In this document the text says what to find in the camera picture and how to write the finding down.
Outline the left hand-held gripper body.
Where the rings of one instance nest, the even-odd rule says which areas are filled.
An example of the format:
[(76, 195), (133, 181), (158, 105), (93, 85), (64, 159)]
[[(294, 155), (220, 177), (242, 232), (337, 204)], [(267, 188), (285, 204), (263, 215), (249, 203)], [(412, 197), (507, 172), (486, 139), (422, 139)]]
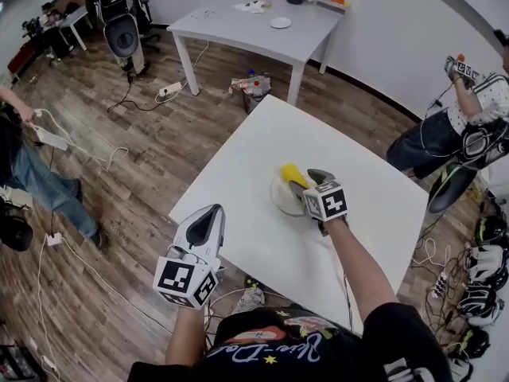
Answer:
[(215, 247), (171, 244), (166, 255), (158, 258), (153, 290), (167, 302), (202, 309), (219, 284), (221, 262), (217, 251)]

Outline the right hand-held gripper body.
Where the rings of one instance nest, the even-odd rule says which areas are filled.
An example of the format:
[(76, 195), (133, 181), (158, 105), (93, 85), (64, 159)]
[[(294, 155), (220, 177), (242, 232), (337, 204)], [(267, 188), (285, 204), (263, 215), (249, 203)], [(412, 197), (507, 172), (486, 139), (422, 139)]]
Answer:
[(322, 236), (327, 236), (325, 222), (339, 219), (347, 224), (348, 207), (344, 187), (334, 177), (311, 177), (314, 187), (301, 187), (297, 199), (304, 205), (305, 214), (318, 221)]

